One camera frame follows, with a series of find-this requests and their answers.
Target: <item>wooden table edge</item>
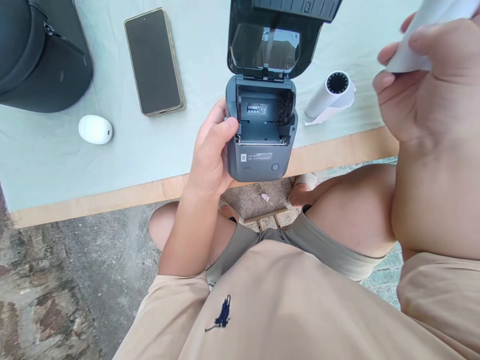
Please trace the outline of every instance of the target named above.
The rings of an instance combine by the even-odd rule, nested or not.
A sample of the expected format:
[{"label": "wooden table edge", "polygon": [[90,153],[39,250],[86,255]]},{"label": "wooden table edge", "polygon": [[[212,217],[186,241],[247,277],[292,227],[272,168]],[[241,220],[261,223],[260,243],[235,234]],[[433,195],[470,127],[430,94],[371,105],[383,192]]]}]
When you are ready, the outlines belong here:
[{"label": "wooden table edge", "polygon": [[[399,144],[385,126],[297,147],[292,150],[285,177],[358,164],[398,155]],[[182,195],[188,174],[118,190],[84,196],[10,213],[16,229],[106,213],[171,199]],[[246,183],[234,181],[231,188]]]}]

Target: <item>phone case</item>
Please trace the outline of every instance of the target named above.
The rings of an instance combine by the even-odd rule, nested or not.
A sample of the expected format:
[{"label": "phone case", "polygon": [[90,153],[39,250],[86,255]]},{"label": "phone case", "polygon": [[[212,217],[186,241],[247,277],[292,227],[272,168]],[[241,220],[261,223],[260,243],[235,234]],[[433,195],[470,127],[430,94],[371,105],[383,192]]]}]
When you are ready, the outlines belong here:
[{"label": "phone case", "polygon": [[140,103],[141,100],[140,100],[139,88],[138,88],[138,84],[137,84],[137,76],[135,75],[134,63],[133,63],[133,60],[132,60],[132,52],[130,50],[129,37],[127,36],[127,26],[126,26],[126,24],[127,24],[127,22],[132,21],[136,18],[140,18],[140,17],[144,16],[145,14],[150,14],[150,13],[154,13],[154,12],[158,12],[158,11],[163,12],[163,15],[165,16],[166,32],[168,34],[168,42],[170,44],[171,55],[172,55],[172,58],[173,58],[173,68],[175,69],[176,83],[177,83],[178,92],[179,92],[179,95],[180,95],[180,105],[173,106],[173,107],[170,107],[170,108],[165,108],[165,109],[159,109],[159,110],[151,112],[151,113],[143,113],[142,107],[140,106],[141,113],[143,115],[149,117],[149,118],[159,116],[159,115],[164,115],[164,114],[170,114],[170,113],[174,113],[174,112],[185,109],[184,90],[182,89],[182,81],[180,79],[179,66],[177,64],[177,55],[175,54],[174,41],[172,39],[172,29],[170,27],[170,19],[167,15],[167,12],[162,7],[159,7],[159,8],[156,8],[154,10],[141,13],[141,14],[139,14],[137,16],[134,16],[134,17],[131,17],[131,18],[129,18],[129,19],[127,19],[123,22],[123,28],[125,29],[126,43],[128,44],[128,53],[130,54],[130,62],[131,62],[131,67],[133,69],[133,78],[135,79],[136,94],[138,96],[138,102]]}]

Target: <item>foot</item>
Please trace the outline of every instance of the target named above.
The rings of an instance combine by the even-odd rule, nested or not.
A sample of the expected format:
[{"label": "foot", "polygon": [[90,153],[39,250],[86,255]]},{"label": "foot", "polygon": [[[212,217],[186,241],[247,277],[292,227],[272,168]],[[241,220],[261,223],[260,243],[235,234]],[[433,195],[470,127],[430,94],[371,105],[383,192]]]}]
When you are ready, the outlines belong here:
[{"label": "foot", "polygon": [[306,183],[298,183],[295,185],[290,198],[291,206],[294,209],[298,209],[304,205],[307,205],[307,199],[309,198],[308,194],[312,190],[313,189],[311,189]]},{"label": "foot", "polygon": [[223,205],[218,209],[218,212],[224,218],[227,218],[227,219],[234,218],[237,223],[240,221],[239,217],[237,216],[235,211],[230,207],[230,205]]}]

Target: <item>open printer lid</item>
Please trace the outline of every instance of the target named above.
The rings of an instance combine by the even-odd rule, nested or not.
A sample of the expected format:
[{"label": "open printer lid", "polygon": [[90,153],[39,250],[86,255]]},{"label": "open printer lid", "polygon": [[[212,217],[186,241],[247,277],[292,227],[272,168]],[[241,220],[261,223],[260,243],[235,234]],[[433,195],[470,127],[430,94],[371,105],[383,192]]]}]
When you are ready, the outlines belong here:
[{"label": "open printer lid", "polygon": [[231,0],[227,63],[230,71],[258,79],[292,79],[315,52],[323,23],[342,0]]}]

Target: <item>ground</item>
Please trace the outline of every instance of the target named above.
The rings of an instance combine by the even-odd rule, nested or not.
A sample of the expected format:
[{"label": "ground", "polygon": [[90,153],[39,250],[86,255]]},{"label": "ground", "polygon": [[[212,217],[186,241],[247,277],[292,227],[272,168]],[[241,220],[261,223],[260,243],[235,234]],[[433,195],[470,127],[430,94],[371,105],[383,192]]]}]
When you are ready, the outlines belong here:
[{"label": "ground", "polygon": [[[321,182],[360,165],[316,175]],[[287,207],[294,180],[229,189],[223,197],[249,219]],[[160,252],[150,240],[148,219],[161,204],[22,230],[9,226],[0,205],[0,359],[111,359],[157,271]],[[297,213],[279,216],[280,224]],[[402,264],[396,246],[364,286],[398,307]]]}]

